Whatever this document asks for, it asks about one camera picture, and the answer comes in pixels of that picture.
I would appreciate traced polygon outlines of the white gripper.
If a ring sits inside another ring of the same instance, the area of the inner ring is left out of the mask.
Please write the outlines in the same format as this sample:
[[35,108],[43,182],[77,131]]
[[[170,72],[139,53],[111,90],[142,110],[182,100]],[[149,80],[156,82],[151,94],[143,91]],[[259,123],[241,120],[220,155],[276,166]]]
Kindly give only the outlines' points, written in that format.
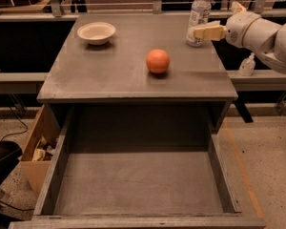
[[194,27],[194,37],[219,41],[226,36],[226,41],[229,44],[241,48],[246,31],[261,16],[246,11],[247,9],[236,1],[232,3],[231,10],[234,15],[227,20],[226,27],[222,25]]

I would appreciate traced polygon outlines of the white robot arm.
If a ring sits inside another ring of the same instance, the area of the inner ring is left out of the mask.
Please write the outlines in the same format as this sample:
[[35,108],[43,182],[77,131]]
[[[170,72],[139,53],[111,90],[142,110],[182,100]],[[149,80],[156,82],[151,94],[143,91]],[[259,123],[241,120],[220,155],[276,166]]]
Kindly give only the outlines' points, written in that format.
[[191,38],[219,41],[247,49],[267,67],[286,74],[286,24],[262,18],[247,11],[240,3],[233,2],[233,15],[223,26],[219,21],[200,24],[188,30]]

